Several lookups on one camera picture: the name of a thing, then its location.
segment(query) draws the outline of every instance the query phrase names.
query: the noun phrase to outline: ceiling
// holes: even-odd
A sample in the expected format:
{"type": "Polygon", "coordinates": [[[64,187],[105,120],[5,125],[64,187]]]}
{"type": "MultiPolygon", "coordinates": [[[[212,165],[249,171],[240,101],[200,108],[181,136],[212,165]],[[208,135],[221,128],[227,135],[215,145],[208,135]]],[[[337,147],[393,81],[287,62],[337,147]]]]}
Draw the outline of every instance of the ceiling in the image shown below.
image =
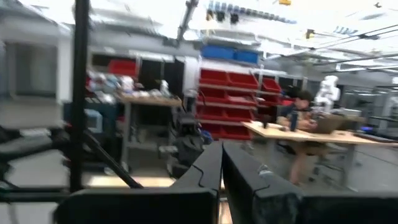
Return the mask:
{"type": "MultiPolygon", "coordinates": [[[[73,0],[19,2],[29,9],[39,10],[41,16],[59,24],[74,24],[73,0]]],[[[398,54],[392,57],[398,53],[398,1],[291,2],[285,6],[278,0],[199,0],[183,38],[238,41],[266,52],[271,56],[266,60],[284,55],[319,66],[325,62],[338,64],[335,61],[373,57],[372,60],[342,63],[335,70],[352,67],[382,69],[388,66],[390,72],[394,72],[394,66],[398,65],[398,54]],[[208,10],[224,12],[224,21],[206,21],[208,10]],[[231,13],[239,15],[236,25],[230,23],[231,13]],[[372,32],[385,27],[390,28],[372,32]],[[314,34],[307,39],[305,34],[309,29],[314,30],[314,34]],[[389,55],[389,58],[383,59],[383,55],[389,55]]],[[[142,28],[148,33],[171,39],[177,38],[178,27],[187,11],[184,0],[91,0],[91,6],[91,20],[94,22],[142,28]]]]}

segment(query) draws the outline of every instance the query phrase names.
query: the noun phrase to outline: white ceiling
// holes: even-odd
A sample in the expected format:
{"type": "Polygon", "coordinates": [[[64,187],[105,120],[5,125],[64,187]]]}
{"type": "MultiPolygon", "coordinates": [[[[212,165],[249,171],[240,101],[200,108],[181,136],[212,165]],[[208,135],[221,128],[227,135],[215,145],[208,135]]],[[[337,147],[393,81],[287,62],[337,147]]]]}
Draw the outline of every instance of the white ceiling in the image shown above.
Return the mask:
{"type": "MultiPolygon", "coordinates": [[[[169,37],[177,36],[177,29],[186,10],[186,0],[91,0],[95,21],[149,21],[145,26],[156,25],[162,33],[169,37]]],[[[224,22],[205,20],[209,0],[200,0],[189,23],[191,31],[208,30],[208,34],[218,35],[220,31],[235,33],[247,33],[260,37],[260,50],[272,54],[289,54],[295,52],[289,44],[298,47],[317,47],[327,42],[337,41],[349,37],[347,34],[338,34],[337,28],[357,30],[352,35],[370,32],[372,30],[398,24],[397,0],[291,0],[290,6],[280,5],[278,0],[224,0],[228,4],[264,11],[280,17],[286,17],[295,21],[295,24],[287,24],[278,21],[270,21],[252,16],[240,16],[239,23],[232,26],[229,17],[224,22]],[[307,29],[313,29],[316,34],[311,39],[305,38],[307,29]]],[[[45,7],[42,9],[48,17],[64,23],[74,23],[72,6],[73,0],[20,0],[24,4],[45,7]]],[[[195,32],[188,32],[186,39],[197,38],[195,32]]],[[[398,32],[390,32],[379,36],[379,40],[356,40],[347,44],[340,44],[334,48],[346,49],[358,52],[362,55],[380,55],[398,52],[398,32]]],[[[315,51],[314,54],[324,57],[344,60],[359,57],[355,54],[347,54],[329,49],[315,51]]],[[[380,60],[368,60],[351,62],[360,66],[384,66],[394,63],[381,62],[380,60]]]]}

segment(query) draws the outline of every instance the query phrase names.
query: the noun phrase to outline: pipe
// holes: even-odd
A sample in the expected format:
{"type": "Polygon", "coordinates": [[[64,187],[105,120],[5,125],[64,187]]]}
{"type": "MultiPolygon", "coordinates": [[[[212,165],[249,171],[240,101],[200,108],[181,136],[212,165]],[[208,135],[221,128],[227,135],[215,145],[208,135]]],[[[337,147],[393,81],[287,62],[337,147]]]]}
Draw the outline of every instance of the pipe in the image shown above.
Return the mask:
{"type": "Polygon", "coordinates": [[[377,66],[377,67],[365,67],[365,68],[347,68],[347,69],[336,69],[332,71],[326,71],[322,73],[335,73],[335,72],[358,72],[365,70],[385,70],[385,72],[398,73],[397,70],[391,70],[391,68],[398,68],[398,65],[388,65],[388,66],[377,66]]]}
{"type": "Polygon", "coordinates": [[[70,135],[70,192],[83,188],[81,175],[83,169],[83,141],[86,129],[85,119],[85,85],[88,45],[88,23],[90,20],[90,0],[76,1],[75,33],[73,46],[73,96],[72,96],[72,132],[70,135]]]}
{"type": "Polygon", "coordinates": [[[391,57],[398,57],[398,53],[378,55],[378,56],[372,56],[372,57],[364,57],[364,58],[347,59],[347,60],[338,60],[338,61],[334,61],[334,62],[314,63],[313,65],[314,66],[333,65],[333,64],[337,64],[337,63],[360,62],[360,61],[364,61],[364,60],[374,60],[374,59],[391,58],[391,57]]]}
{"type": "Polygon", "coordinates": [[[185,11],[182,23],[180,27],[178,28],[178,34],[177,34],[177,39],[176,39],[176,46],[180,46],[181,41],[184,38],[184,33],[188,29],[188,23],[191,21],[192,14],[195,10],[195,8],[198,6],[199,0],[190,0],[186,1],[185,4],[187,5],[187,10],[185,11]]]}
{"type": "MultiPolygon", "coordinates": [[[[303,53],[306,53],[306,52],[311,52],[311,51],[314,51],[314,50],[326,49],[326,48],[333,47],[333,46],[336,46],[336,45],[346,44],[348,42],[352,42],[352,41],[355,41],[355,40],[362,39],[361,36],[363,36],[363,35],[371,34],[373,32],[382,31],[382,30],[385,30],[385,29],[390,29],[390,28],[393,28],[393,27],[398,27],[398,24],[393,25],[393,26],[388,26],[388,27],[385,27],[385,28],[381,28],[381,29],[368,31],[368,32],[361,33],[361,34],[356,34],[356,35],[353,35],[353,36],[350,36],[350,37],[345,37],[345,38],[342,38],[340,40],[329,41],[329,42],[326,42],[324,44],[321,44],[319,47],[311,47],[311,48],[305,49],[305,50],[298,50],[298,51],[296,51],[294,53],[291,53],[291,54],[288,54],[288,55],[273,55],[271,57],[268,57],[266,60],[270,60],[270,59],[272,60],[272,59],[277,59],[277,58],[281,58],[281,57],[290,57],[290,56],[294,56],[294,55],[300,55],[300,54],[303,54],[303,53]]],[[[386,31],[386,32],[382,32],[380,34],[386,34],[386,33],[394,32],[394,31],[397,31],[397,30],[398,29],[389,30],[389,31],[386,31]]]]}

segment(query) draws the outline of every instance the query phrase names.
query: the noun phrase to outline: red storage bin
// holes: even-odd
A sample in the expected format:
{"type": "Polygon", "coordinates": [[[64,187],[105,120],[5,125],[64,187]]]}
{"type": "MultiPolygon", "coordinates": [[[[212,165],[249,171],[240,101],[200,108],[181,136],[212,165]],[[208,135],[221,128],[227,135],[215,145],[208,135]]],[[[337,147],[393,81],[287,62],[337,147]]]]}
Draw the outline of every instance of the red storage bin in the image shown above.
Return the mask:
{"type": "Polygon", "coordinates": [[[280,96],[275,95],[262,95],[261,98],[265,99],[264,101],[259,101],[260,105],[264,106],[277,106],[280,105],[280,96]]]}
{"type": "Polygon", "coordinates": [[[223,138],[236,140],[250,140],[251,134],[244,126],[223,126],[223,138]]]}
{"type": "MultiPolygon", "coordinates": [[[[200,91],[205,96],[205,102],[214,103],[228,103],[228,98],[225,90],[214,89],[214,88],[200,88],[200,91]]],[[[198,101],[203,101],[201,94],[198,95],[198,101]]]]}
{"type": "Polygon", "coordinates": [[[233,87],[257,90],[259,86],[259,83],[257,82],[254,75],[229,72],[228,80],[229,85],[233,87]]]}
{"type": "Polygon", "coordinates": [[[282,89],[280,88],[279,84],[275,82],[275,80],[271,78],[263,78],[262,91],[268,91],[271,93],[280,93],[282,89]]]}
{"type": "Polygon", "coordinates": [[[226,108],[225,115],[228,121],[235,121],[235,122],[250,122],[254,119],[251,110],[245,109],[234,109],[234,108],[226,108]]]}
{"type": "Polygon", "coordinates": [[[225,112],[223,108],[217,106],[198,106],[197,118],[222,121],[225,120],[225,112]]]}
{"type": "Polygon", "coordinates": [[[291,105],[294,102],[294,99],[289,99],[289,100],[282,100],[282,105],[288,106],[291,105]]]}
{"type": "Polygon", "coordinates": [[[234,105],[255,106],[256,100],[254,93],[240,92],[240,91],[227,91],[228,100],[234,105]]]}
{"type": "Polygon", "coordinates": [[[200,70],[199,83],[206,83],[211,85],[228,85],[228,77],[226,72],[216,70],[200,70]]]}
{"type": "Polygon", "coordinates": [[[108,65],[108,72],[115,75],[136,77],[136,63],[130,60],[111,60],[108,65]]]}
{"type": "Polygon", "coordinates": [[[223,130],[219,124],[201,124],[202,130],[208,131],[214,140],[223,136],[223,130]]]}

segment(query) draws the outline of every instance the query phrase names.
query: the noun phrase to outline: person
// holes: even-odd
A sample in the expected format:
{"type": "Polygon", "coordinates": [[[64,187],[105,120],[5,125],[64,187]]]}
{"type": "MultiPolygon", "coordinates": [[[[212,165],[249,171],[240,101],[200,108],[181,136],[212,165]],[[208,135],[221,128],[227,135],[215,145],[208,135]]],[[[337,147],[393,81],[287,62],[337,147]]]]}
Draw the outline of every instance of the person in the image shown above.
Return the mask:
{"type": "MultiPolygon", "coordinates": [[[[284,107],[279,117],[277,118],[277,124],[290,127],[290,115],[293,111],[297,111],[297,129],[302,131],[311,131],[317,127],[317,123],[311,120],[310,103],[313,99],[312,94],[309,91],[302,90],[297,93],[295,101],[286,107],[284,107]]],[[[300,171],[305,165],[307,155],[324,156],[327,154],[326,146],[319,142],[305,141],[287,141],[289,148],[293,150],[292,154],[295,154],[295,159],[290,170],[290,181],[291,183],[298,185],[300,171]]]]}

